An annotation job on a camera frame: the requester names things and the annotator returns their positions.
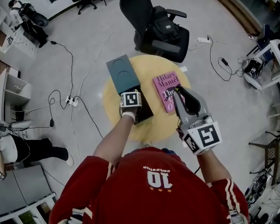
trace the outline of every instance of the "wooden step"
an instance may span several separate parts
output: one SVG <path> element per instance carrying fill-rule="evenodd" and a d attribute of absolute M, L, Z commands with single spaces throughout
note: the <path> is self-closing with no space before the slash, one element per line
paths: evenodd
<path fill-rule="evenodd" d="M 235 0 L 218 0 L 241 24 L 244 30 L 252 35 L 258 36 L 261 27 L 252 16 Z"/>

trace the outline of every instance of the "black pants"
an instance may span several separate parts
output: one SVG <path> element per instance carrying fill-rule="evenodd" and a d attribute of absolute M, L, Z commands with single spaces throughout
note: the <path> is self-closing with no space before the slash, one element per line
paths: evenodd
<path fill-rule="evenodd" d="M 30 34 L 32 37 L 34 37 L 40 44 L 44 43 L 47 39 L 47 34 L 43 31 L 42 28 L 33 25 L 31 21 L 23 22 L 22 27 L 24 30 Z"/>
<path fill-rule="evenodd" d="M 47 159 L 55 157 L 67 161 L 69 153 L 64 147 L 53 147 L 49 139 L 43 140 L 23 140 L 19 136 L 11 135 L 14 139 L 15 146 L 18 151 L 17 162 L 21 162 L 27 156 L 25 161 L 39 161 L 41 159 Z"/>

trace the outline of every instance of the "person in white shirt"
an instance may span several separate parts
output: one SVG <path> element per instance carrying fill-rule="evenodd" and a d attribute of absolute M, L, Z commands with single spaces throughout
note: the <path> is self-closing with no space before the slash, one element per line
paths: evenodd
<path fill-rule="evenodd" d="M 50 139 L 24 140 L 19 136 L 9 134 L 8 123 L 0 120 L 0 172 L 5 173 L 4 163 L 39 161 L 56 157 L 72 166 L 74 161 L 69 151 L 64 147 L 53 147 Z"/>
<path fill-rule="evenodd" d="M 40 43 L 39 48 L 43 47 L 47 42 L 48 35 L 44 32 L 44 30 L 41 27 L 38 27 L 30 20 L 28 21 L 23 21 L 20 14 L 19 14 L 19 9 L 22 7 L 23 4 L 28 3 L 25 1 L 16 1 L 16 0 L 11 0 L 8 3 L 9 8 L 11 9 L 10 11 L 10 16 L 12 18 L 13 24 L 15 29 L 18 29 L 19 26 L 22 26 L 24 30 L 30 34 L 30 36 L 34 37 L 38 42 Z"/>

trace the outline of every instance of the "book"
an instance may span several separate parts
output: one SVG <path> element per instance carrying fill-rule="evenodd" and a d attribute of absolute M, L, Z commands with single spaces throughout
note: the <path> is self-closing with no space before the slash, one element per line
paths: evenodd
<path fill-rule="evenodd" d="M 173 112 L 175 109 L 172 94 L 175 87 L 180 84 L 175 71 L 157 76 L 153 78 L 153 82 L 159 93 L 166 112 Z"/>

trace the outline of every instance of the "wooden table top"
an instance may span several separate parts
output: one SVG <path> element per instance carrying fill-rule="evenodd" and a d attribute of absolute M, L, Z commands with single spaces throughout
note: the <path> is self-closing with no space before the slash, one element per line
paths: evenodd
<path fill-rule="evenodd" d="M 134 125 L 129 138 L 144 144 L 166 139 L 175 132 L 178 117 L 175 112 L 171 114 L 166 113 L 161 98 L 154 86 L 153 78 L 175 71 L 182 86 L 191 88 L 191 85 L 179 67 L 163 57 L 152 55 L 135 56 L 130 58 L 130 62 L 154 116 Z M 103 103 L 109 120 L 115 126 L 120 119 L 120 96 L 116 92 L 111 78 L 105 85 Z"/>

